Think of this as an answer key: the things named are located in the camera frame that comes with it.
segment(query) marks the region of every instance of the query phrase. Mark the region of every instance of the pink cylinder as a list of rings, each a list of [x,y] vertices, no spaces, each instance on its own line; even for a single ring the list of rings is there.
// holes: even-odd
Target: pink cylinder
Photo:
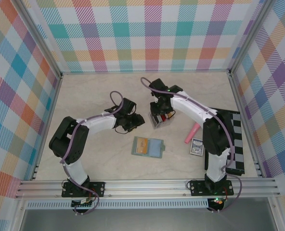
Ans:
[[[195,123],[192,130],[190,131],[190,133],[188,134],[188,136],[185,139],[185,143],[189,143],[192,138],[194,137],[194,135],[196,134],[196,132],[198,131],[198,129],[200,128],[200,125],[198,123]]]

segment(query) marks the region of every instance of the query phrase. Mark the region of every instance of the checkerboard mat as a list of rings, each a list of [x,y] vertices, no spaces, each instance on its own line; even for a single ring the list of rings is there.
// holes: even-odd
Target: checkerboard mat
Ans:
[[[233,162],[229,167],[226,168],[226,172],[228,174],[238,175],[241,176],[245,174],[244,168],[244,156],[243,156],[243,142],[242,142],[242,125],[241,125],[241,115],[240,112],[237,111],[229,111],[231,123],[233,125],[233,130],[235,133],[234,138],[234,158]],[[208,152],[205,150],[205,170],[207,170],[207,163],[208,163]],[[231,160],[231,152],[229,152],[229,156],[227,157],[227,163]]]

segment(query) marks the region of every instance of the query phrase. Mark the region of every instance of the plaid backdrop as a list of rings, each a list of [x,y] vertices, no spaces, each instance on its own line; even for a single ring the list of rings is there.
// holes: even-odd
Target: plaid backdrop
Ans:
[[[263,0],[24,2],[60,68],[85,72],[225,70]]]
[[[32,170],[56,83],[10,0],[0,0],[0,231]]]
[[[285,1],[277,0],[236,75],[260,158],[278,179],[285,207]]]

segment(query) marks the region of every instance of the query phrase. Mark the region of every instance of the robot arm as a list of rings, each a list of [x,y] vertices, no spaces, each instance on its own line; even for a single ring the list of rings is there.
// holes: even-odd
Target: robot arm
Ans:
[[[80,159],[88,135],[93,135],[102,130],[112,129],[118,126],[122,126],[127,132],[131,132],[133,129],[144,124],[144,119],[141,115],[136,114],[135,112],[131,113],[133,108],[136,107],[136,103],[127,98],[124,98],[123,100],[124,102],[121,110],[113,115],[111,115],[111,113],[118,108],[117,105],[106,109],[101,114],[102,116],[90,120],[73,119],[69,116],[64,118],[51,139],[49,148],[52,149],[55,156],[63,158],[69,147],[74,128],[77,124],[85,120],[85,122],[81,123],[76,130],[69,155],[63,164],[66,174],[77,184],[87,188],[89,183],[89,176],[84,171]]]
[[[168,91],[177,94],[152,91],[152,95],[156,97],[156,102],[150,103],[150,110],[153,116],[167,114],[176,109],[188,115],[203,128],[203,144],[205,149],[209,152],[205,184],[211,193],[215,192],[226,180],[226,174],[225,171],[222,171],[222,168],[226,165],[230,148],[227,136],[222,127],[214,116],[208,112],[220,118],[233,140],[234,130],[229,114],[225,111],[211,109],[198,102],[197,104],[199,106],[193,104],[190,101],[195,100],[184,92],[183,89],[176,85],[168,88],[160,79],[153,81],[149,87],[154,90]]]

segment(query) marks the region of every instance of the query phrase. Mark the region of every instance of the marble-pattern surface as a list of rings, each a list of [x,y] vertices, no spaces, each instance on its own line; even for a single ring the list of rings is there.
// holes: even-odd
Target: marble-pattern surface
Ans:
[[[150,90],[140,83],[161,78],[167,86],[178,85],[190,96],[209,107],[237,110],[226,73],[131,73],[90,74],[64,76],[36,180],[64,180],[66,175],[60,159],[48,148],[49,140],[66,116],[86,118],[112,107],[109,92],[120,91],[137,103],[137,113],[146,123],[126,135],[113,129],[89,136],[82,155],[85,171],[94,180],[184,179],[203,178],[204,158],[189,154],[190,144],[184,139],[194,121],[176,112],[167,127],[153,129],[148,113],[153,101]],[[164,140],[163,158],[131,155],[134,136]],[[202,138],[202,129],[195,135]],[[256,177],[253,159],[243,134],[246,173],[242,177]]]

